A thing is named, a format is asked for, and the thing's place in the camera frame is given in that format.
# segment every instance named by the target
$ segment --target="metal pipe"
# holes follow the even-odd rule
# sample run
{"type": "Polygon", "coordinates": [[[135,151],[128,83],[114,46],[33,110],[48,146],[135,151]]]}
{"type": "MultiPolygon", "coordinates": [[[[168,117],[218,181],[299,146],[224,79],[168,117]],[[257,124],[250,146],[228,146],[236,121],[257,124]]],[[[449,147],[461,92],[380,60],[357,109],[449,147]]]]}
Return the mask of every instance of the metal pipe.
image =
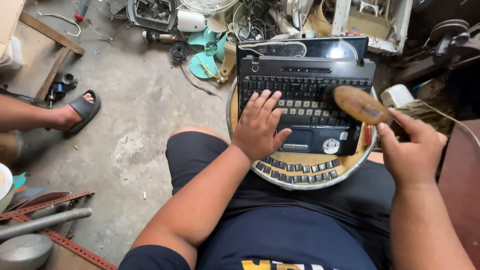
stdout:
{"type": "Polygon", "coordinates": [[[82,218],[89,217],[91,215],[92,215],[92,209],[90,207],[80,208],[80,209],[74,209],[74,210],[63,212],[63,213],[58,213],[55,215],[39,218],[33,221],[28,221],[15,226],[9,226],[9,227],[0,229],[0,240],[10,239],[22,234],[38,231],[40,229],[50,227],[52,225],[56,225],[62,222],[82,219],[82,218]]]}

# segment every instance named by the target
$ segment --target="knee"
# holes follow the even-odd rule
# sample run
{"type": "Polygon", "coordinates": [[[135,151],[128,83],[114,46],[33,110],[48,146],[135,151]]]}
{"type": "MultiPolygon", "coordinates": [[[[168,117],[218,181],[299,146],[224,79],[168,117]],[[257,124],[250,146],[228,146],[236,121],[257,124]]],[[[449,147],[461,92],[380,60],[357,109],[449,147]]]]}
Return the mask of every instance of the knee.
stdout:
{"type": "Polygon", "coordinates": [[[222,136],[220,136],[220,134],[218,134],[217,132],[215,132],[211,129],[208,129],[206,127],[201,127],[201,126],[183,126],[179,129],[175,130],[174,132],[172,132],[172,134],[170,134],[170,137],[172,137],[173,135],[176,135],[178,133],[187,132],[187,131],[196,131],[196,132],[209,134],[209,135],[212,135],[212,136],[215,136],[217,138],[220,138],[220,139],[224,140],[227,144],[229,143],[224,138],[222,138],[222,136]]]}

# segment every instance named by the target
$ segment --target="sticker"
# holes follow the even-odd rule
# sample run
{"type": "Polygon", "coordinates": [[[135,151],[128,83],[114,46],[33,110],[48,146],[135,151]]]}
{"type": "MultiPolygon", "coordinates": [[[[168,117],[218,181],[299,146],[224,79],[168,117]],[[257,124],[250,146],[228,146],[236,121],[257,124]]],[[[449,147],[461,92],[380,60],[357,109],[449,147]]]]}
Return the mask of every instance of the sticker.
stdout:
{"type": "Polygon", "coordinates": [[[348,132],[344,131],[340,133],[340,141],[345,141],[348,137],[348,132]]]}
{"type": "Polygon", "coordinates": [[[337,139],[328,139],[324,142],[324,152],[325,154],[335,154],[340,148],[340,141],[337,139]]]}

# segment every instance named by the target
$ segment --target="yellow wire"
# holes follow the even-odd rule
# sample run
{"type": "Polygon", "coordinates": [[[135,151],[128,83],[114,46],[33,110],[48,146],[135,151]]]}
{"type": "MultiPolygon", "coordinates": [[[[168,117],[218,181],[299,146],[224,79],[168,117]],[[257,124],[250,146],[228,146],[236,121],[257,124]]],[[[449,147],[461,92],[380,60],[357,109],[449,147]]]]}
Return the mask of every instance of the yellow wire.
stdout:
{"type": "Polygon", "coordinates": [[[200,59],[200,57],[198,57],[198,56],[196,56],[196,55],[192,55],[192,58],[193,58],[193,57],[198,58],[198,60],[200,61],[200,64],[202,64],[202,67],[205,69],[206,72],[208,72],[208,74],[210,74],[210,75],[211,75],[212,77],[214,77],[214,78],[217,78],[217,79],[220,78],[220,77],[218,77],[218,76],[213,75],[213,74],[207,69],[207,67],[205,67],[205,65],[204,65],[204,63],[202,62],[202,59],[200,59]]]}

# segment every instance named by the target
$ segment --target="wooden frame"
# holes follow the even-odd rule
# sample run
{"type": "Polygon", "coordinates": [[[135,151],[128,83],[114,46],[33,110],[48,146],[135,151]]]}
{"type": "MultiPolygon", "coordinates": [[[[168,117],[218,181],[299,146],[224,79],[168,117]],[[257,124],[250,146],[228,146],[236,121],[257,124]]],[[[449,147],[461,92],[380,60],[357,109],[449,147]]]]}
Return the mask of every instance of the wooden frame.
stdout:
{"type": "Polygon", "coordinates": [[[50,26],[44,24],[43,22],[39,21],[32,15],[28,14],[25,11],[22,11],[20,17],[18,19],[20,22],[24,23],[25,25],[35,29],[36,31],[42,33],[46,37],[52,39],[53,41],[61,44],[64,48],[61,50],[60,55],[57,58],[57,61],[53,65],[50,73],[48,73],[47,78],[45,79],[44,83],[42,84],[41,88],[37,92],[35,98],[43,100],[48,93],[48,89],[50,88],[55,75],[57,74],[58,69],[60,68],[61,64],[67,57],[70,51],[73,51],[76,54],[83,55],[85,50],[69,40],[64,35],[60,34],[59,32],[53,30],[50,26]]]}

